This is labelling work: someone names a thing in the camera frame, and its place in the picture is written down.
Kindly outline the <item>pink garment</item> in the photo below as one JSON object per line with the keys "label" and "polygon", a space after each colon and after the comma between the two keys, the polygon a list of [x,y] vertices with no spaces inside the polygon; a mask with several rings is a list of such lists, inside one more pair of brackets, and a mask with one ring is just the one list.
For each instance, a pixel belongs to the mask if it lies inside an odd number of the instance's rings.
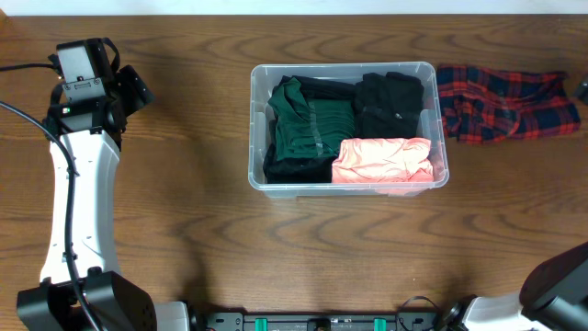
{"label": "pink garment", "polygon": [[332,163],[332,182],[432,182],[434,168],[428,159],[431,142],[424,138],[347,139]]}

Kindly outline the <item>large black garment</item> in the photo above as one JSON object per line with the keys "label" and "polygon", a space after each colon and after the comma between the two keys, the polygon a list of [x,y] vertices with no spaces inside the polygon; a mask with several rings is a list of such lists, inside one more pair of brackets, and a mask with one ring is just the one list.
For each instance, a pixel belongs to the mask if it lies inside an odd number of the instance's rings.
{"label": "large black garment", "polygon": [[[355,96],[355,87],[351,93]],[[271,143],[267,149],[263,170],[266,180],[270,184],[302,184],[302,183],[329,183],[332,181],[332,163],[338,157],[314,158],[314,159],[285,159],[278,161],[275,148],[276,117],[270,121]]]}

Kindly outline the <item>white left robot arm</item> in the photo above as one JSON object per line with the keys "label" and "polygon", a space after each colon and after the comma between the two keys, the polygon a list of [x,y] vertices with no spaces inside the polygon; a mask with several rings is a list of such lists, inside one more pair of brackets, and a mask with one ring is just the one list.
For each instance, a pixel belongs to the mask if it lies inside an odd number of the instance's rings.
{"label": "white left robot arm", "polygon": [[108,38],[57,46],[61,82],[46,117],[26,119],[50,141],[54,168],[51,240],[37,287],[17,295],[29,330],[188,330],[183,302],[153,302],[120,272],[114,184],[128,118],[153,93],[130,65],[108,58]]}

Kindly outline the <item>dark green garment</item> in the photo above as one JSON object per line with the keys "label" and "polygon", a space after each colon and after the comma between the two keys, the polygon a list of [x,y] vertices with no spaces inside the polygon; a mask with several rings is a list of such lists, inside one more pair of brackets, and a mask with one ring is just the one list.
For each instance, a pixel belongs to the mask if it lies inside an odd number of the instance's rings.
{"label": "dark green garment", "polygon": [[339,155],[341,142],[355,135],[352,87],[303,76],[284,76],[268,105],[276,117],[278,161]]}

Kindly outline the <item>red plaid flannel shirt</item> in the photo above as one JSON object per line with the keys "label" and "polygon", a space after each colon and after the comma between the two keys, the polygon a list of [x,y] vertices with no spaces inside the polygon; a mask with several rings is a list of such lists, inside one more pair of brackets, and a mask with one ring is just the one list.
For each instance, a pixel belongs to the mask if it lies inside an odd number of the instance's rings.
{"label": "red plaid flannel shirt", "polygon": [[534,140],[580,129],[564,72],[542,74],[440,65],[436,70],[445,135],[460,143]]}

